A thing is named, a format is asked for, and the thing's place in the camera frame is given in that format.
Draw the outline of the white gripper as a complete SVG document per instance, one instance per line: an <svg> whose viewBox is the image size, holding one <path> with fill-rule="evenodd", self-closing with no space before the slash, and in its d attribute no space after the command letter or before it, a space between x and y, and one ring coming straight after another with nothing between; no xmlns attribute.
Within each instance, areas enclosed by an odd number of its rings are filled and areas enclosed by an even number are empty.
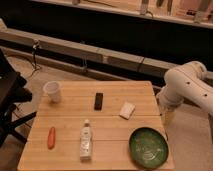
<svg viewBox="0 0 213 171"><path fill-rule="evenodd" d="M160 100L159 109L161 114L163 115L163 124L165 126L170 125L172 120L174 119L174 113L173 113L174 107Z"/></svg>

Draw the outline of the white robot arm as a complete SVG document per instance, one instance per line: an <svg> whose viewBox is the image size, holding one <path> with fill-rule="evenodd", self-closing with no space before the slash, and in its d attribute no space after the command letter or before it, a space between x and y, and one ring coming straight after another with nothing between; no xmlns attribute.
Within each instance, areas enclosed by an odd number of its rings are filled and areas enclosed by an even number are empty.
<svg viewBox="0 0 213 171"><path fill-rule="evenodd" d="M213 86L204 82L205 65L191 61L169 69L164 75L165 85L156 95L165 125L174 118L173 111L188 99L213 117Z"/></svg>

